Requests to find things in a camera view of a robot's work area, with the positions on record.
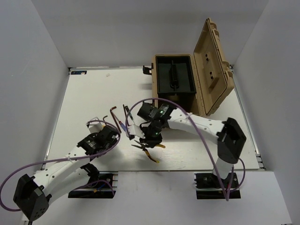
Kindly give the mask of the brown long hex key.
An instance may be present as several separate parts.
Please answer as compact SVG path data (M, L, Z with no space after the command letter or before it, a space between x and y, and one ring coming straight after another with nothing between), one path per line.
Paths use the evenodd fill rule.
M116 118L115 114L113 113L113 110L116 109L116 108L117 108L116 106L113 106L113 107L110 109L110 114L111 114L111 116L112 116L112 119L113 119L113 121L114 121L114 123L115 123L115 125L116 125L116 127L117 127L117 129L118 129L118 131L119 131L119 133L121 133L121 128L119 127L119 123L118 123L118 121L117 121L117 118Z

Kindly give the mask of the tan plastic toolbox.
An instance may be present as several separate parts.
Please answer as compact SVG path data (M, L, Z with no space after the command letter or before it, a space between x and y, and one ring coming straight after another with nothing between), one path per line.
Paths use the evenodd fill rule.
M152 77L154 106L164 98L202 117L213 114L235 86L217 25L210 18L192 54L157 54L142 71Z

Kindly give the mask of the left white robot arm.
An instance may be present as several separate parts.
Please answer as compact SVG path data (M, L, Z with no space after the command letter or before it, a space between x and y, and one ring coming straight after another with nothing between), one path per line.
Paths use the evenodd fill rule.
M94 187L104 180L95 166L98 157L117 143L118 132L105 126L82 139L67 155L33 176L23 175L17 183L14 202L29 221L39 219L61 196L79 187Z

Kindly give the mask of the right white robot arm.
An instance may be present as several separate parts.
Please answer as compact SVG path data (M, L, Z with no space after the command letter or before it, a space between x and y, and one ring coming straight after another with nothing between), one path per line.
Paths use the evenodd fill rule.
M240 158L247 140L238 122L233 118L226 121L211 120L197 115L186 115L180 108L168 104L160 108L150 103L143 103L137 115L150 124L141 127L143 136L141 142L153 148L162 142L161 131L164 128L198 134L217 145L216 169L213 169L212 183L217 187L224 186L228 181L228 174L232 166Z

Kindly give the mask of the brown L-shaped hex key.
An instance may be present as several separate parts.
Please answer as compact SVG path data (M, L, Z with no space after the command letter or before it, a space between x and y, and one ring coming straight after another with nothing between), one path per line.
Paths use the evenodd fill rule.
M123 110L124 110L125 116L126 116L126 118L127 118L126 125L128 125L128 126L129 126L129 125L130 125L130 124L129 124L129 120L131 120L131 119L130 119L130 117L129 117L129 115L128 115L127 111L125 110L125 105L123 104L122 106L123 106Z

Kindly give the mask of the green black precision screwdriver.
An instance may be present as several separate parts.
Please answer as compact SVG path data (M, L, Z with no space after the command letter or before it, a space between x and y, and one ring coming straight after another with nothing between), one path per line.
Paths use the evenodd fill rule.
M128 107L127 105L125 106L125 110L127 111L128 115L129 115L129 117L130 117L130 119L134 122L134 118L133 118L131 112L129 111L129 107Z

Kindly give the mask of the black toolbox inner tray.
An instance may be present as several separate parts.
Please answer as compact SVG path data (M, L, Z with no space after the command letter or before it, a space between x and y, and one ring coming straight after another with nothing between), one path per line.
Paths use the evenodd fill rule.
M190 56L157 56L156 73L159 95L196 93Z

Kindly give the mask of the blue label sticker left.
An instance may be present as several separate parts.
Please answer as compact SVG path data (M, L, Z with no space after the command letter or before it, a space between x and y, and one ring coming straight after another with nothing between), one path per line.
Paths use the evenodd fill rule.
M71 71L71 75L86 75L86 70L79 70L79 71Z

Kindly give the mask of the blue red handled screwdriver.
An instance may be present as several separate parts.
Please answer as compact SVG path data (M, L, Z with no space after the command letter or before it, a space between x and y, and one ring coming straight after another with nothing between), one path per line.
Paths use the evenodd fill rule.
M124 123L122 123L120 120L119 120L119 125L126 132L126 127L125 127Z

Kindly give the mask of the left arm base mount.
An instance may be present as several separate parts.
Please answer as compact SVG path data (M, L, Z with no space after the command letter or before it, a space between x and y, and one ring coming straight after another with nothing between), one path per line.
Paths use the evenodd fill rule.
M118 173L102 172L87 186L71 191L68 194L70 199L113 199L117 191Z

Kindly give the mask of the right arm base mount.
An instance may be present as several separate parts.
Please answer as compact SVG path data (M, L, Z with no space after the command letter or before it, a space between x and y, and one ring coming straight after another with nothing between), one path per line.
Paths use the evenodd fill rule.
M225 199L217 176L212 173L195 173L195 187L197 200ZM233 180L229 194L230 199L240 199L239 181L237 174L233 173Z

